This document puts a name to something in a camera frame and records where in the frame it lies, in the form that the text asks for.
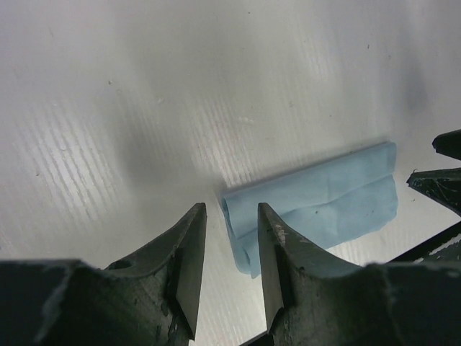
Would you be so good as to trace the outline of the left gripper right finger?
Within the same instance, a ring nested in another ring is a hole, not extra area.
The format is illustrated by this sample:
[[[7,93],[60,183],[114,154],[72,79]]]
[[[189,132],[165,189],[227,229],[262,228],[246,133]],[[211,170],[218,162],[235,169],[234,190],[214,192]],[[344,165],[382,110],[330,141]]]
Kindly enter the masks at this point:
[[[267,321],[259,345],[460,343],[460,262],[355,265],[266,203],[258,240]]]

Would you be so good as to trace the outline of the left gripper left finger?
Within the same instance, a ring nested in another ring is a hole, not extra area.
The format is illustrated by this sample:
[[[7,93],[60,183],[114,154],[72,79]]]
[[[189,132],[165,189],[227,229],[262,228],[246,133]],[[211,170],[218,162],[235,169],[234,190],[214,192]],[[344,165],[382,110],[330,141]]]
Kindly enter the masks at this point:
[[[79,259],[1,262],[3,345],[187,345],[196,336],[207,213],[104,269]]]

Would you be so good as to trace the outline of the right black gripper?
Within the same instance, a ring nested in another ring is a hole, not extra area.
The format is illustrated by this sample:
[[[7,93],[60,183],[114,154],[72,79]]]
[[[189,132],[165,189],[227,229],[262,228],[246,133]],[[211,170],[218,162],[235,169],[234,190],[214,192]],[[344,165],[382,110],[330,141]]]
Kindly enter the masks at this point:
[[[461,130],[438,135],[432,142],[438,154],[461,160]],[[414,172],[408,186],[460,215],[460,168]],[[390,262],[460,262],[460,222],[427,239]]]

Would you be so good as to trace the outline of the light blue cloth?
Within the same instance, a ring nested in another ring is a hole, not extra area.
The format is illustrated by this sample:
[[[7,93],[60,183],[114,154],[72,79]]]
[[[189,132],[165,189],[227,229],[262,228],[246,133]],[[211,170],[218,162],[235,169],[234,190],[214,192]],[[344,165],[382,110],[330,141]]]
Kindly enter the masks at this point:
[[[323,249],[379,231],[398,209],[393,142],[226,192],[221,197],[237,269],[260,275],[258,205]]]

